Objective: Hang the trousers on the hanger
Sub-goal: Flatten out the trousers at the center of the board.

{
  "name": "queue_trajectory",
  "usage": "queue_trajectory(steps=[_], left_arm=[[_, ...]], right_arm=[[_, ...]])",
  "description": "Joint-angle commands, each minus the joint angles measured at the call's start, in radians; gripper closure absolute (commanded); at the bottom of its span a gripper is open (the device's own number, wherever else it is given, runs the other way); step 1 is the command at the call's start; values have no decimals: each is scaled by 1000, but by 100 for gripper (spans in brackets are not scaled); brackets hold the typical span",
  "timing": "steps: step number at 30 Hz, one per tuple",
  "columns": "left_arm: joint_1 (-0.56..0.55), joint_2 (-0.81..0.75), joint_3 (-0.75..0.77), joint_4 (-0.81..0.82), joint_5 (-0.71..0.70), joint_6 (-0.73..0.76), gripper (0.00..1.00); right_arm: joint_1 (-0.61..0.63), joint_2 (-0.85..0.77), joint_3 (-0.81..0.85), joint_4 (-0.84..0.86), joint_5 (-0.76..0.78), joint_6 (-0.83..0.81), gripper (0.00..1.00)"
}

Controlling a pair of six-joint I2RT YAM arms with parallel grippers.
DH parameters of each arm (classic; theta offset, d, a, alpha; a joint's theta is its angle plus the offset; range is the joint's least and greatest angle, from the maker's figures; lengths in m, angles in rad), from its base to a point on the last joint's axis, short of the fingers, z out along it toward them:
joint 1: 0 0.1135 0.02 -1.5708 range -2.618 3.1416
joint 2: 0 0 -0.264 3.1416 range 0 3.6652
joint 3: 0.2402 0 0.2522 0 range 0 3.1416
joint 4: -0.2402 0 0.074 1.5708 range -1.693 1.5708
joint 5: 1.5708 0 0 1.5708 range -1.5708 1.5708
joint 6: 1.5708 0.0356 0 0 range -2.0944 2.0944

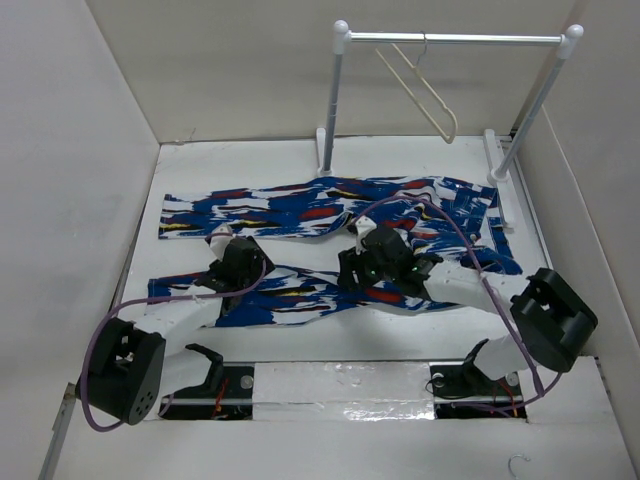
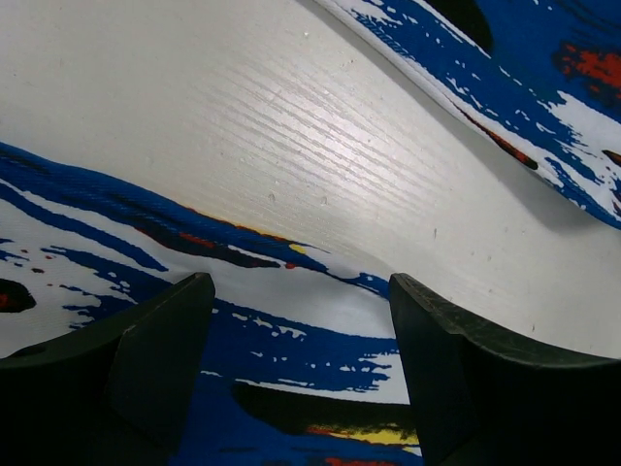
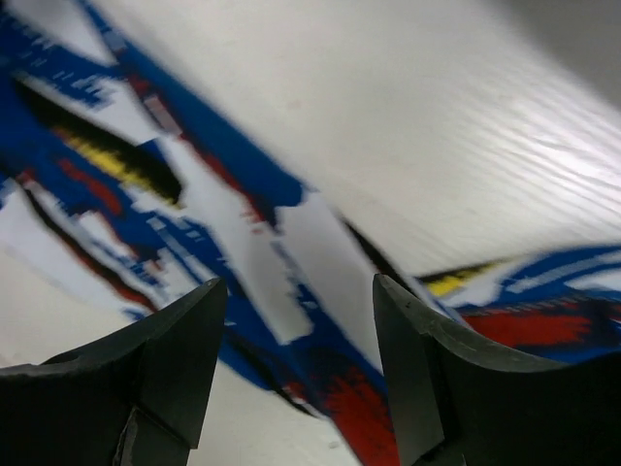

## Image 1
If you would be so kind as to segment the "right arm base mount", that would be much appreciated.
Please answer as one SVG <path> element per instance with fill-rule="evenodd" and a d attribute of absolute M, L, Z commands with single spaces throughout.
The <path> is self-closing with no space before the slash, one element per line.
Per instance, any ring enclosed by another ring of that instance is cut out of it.
<path fill-rule="evenodd" d="M 425 390 L 433 397 L 436 419 L 527 419 L 517 373 L 472 385 L 460 362 L 435 362 L 429 368 Z"/>

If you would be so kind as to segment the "blue white patterned trousers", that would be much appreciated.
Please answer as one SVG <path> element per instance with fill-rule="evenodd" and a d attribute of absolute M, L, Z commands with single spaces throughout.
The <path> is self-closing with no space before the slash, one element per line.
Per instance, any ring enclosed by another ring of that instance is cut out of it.
<path fill-rule="evenodd" d="M 205 238 L 227 225 L 244 237 L 326 238 L 345 231 L 352 218 L 371 207 L 369 218 L 395 229 L 417 254 L 434 253 L 470 266 L 463 241 L 477 237 L 473 249 L 486 271 L 518 275 L 522 268 L 511 252 L 498 203 L 496 188 L 446 176 L 321 177 L 262 189 L 166 194 L 158 236 Z M 375 304 L 417 313 L 446 307 L 406 297 L 388 282 L 348 292 L 339 287 L 334 269 L 279 264 L 237 307 L 211 324 L 218 328 L 304 325 Z"/>

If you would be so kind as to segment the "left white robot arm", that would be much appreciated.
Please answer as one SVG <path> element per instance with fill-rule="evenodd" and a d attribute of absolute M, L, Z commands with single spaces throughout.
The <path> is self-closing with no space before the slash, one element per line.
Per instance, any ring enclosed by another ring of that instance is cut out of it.
<path fill-rule="evenodd" d="M 183 390 L 205 397 L 223 391 L 222 356 L 188 339 L 234 310 L 274 264 L 251 237 L 216 234 L 209 247 L 213 262 L 183 294 L 130 300 L 100 321 L 76 385 L 93 430 L 136 425 Z"/>

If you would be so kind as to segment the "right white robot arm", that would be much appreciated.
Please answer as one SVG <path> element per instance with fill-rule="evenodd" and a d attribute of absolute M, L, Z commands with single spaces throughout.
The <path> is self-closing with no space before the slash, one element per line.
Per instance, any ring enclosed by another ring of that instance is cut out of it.
<path fill-rule="evenodd" d="M 394 229 L 358 222 L 356 244 L 339 253 L 338 284 L 363 292 L 380 282 L 405 297 L 471 307 L 498 315 L 507 333 L 479 341 L 460 368 L 465 387 L 483 394 L 498 380 L 542 366 L 571 370 L 598 326 L 592 309 L 555 270 L 509 275 L 481 264 L 416 254 Z"/>

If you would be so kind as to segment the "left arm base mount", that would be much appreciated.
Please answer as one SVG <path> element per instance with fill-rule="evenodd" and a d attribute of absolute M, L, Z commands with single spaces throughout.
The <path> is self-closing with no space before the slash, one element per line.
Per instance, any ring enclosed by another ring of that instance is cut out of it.
<path fill-rule="evenodd" d="M 254 364 L 226 364 L 216 386 L 188 387 L 165 396 L 158 416 L 164 420 L 186 421 L 251 420 L 254 380 Z"/>

